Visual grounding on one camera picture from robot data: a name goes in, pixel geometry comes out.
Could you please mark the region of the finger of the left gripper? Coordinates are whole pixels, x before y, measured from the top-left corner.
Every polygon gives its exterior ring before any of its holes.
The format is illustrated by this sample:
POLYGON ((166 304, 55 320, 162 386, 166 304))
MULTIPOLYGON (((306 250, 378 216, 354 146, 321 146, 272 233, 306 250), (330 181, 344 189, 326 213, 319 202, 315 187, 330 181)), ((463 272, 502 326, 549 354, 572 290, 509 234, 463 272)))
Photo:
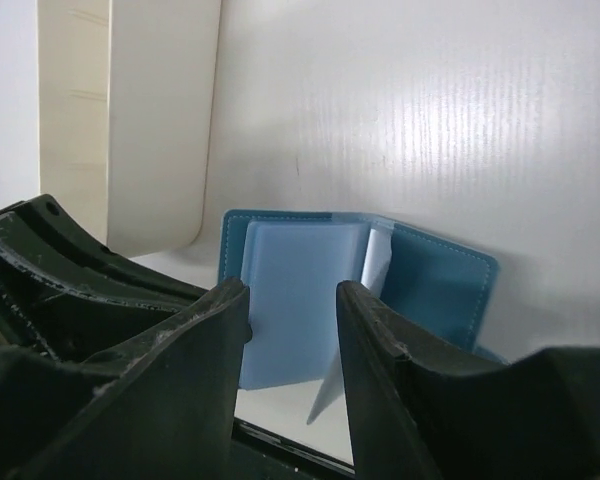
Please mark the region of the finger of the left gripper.
POLYGON ((0 346, 85 360, 205 292, 111 251, 51 195, 0 210, 0 346))

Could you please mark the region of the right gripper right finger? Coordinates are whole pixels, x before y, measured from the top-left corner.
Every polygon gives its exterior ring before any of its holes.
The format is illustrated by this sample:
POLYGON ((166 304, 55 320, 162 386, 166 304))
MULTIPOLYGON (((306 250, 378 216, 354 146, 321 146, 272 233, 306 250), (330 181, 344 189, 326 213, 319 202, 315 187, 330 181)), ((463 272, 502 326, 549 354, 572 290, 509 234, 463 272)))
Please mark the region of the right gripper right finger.
POLYGON ((359 479, 600 479, 600 347, 511 364, 466 352, 361 284, 336 292, 359 479))

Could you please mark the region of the blue card holder wallet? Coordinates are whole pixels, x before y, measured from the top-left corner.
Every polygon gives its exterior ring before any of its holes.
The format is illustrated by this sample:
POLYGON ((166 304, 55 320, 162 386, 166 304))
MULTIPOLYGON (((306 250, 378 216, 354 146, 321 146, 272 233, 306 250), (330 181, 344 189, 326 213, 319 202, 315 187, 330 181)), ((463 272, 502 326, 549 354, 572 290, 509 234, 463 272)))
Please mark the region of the blue card holder wallet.
POLYGON ((315 420, 344 392, 336 289, 362 284, 400 315, 477 349, 499 266, 475 249, 387 217, 356 212, 228 211, 219 275, 249 287, 245 390, 308 381, 315 420))

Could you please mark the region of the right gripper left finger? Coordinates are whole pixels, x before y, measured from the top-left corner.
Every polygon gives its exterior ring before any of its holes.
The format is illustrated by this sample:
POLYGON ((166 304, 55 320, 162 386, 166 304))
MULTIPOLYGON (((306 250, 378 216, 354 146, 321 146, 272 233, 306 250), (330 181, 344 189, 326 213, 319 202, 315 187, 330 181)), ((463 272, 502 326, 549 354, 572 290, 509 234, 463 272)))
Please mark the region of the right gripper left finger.
POLYGON ((81 363, 0 346, 0 479, 224 479, 249 292, 223 281, 81 363))

